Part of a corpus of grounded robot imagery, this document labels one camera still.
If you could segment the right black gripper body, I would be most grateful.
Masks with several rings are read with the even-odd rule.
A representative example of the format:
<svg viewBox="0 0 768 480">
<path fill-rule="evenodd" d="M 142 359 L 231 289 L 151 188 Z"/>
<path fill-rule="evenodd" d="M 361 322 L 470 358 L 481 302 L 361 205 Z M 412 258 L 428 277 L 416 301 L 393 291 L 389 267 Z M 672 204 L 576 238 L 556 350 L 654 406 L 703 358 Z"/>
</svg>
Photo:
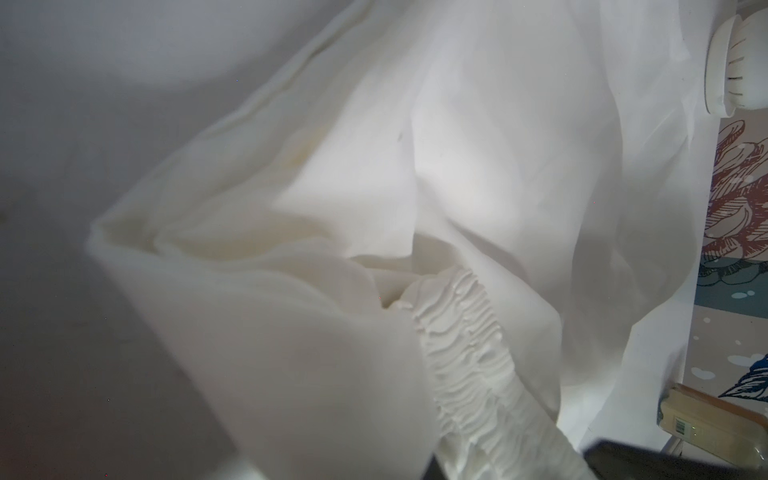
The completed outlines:
<svg viewBox="0 0 768 480">
<path fill-rule="evenodd" d="M 675 457 L 601 440 L 584 452 L 598 479 L 604 480 L 763 480 L 766 469 L 727 467 Z"/>
</svg>

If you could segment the white shorts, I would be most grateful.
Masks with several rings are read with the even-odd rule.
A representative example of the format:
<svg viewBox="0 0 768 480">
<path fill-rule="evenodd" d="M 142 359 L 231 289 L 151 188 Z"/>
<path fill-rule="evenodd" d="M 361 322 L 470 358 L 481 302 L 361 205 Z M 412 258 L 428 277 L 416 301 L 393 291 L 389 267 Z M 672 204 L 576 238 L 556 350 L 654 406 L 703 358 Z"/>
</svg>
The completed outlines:
<svg viewBox="0 0 768 480">
<path fill-rule="evenodd" d="M 589 479 L 689 275 L 697 1 L 356 1 L 92 225 L 268 479 Z"/>
</svg>

